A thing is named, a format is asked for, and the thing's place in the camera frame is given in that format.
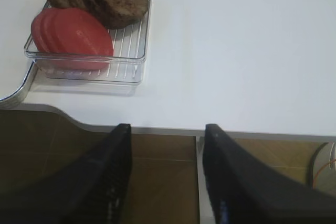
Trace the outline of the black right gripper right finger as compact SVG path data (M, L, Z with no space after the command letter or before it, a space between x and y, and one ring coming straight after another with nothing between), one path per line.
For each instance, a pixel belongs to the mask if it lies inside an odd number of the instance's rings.
M204 136L204 174L216 223L335 223L335 198L271 169L216 124Z

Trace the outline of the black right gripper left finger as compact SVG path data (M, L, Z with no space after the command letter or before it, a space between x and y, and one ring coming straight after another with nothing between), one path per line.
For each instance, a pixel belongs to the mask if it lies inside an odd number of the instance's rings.
M131 126L54 174L1 195L1 223L119 223L131 175Z

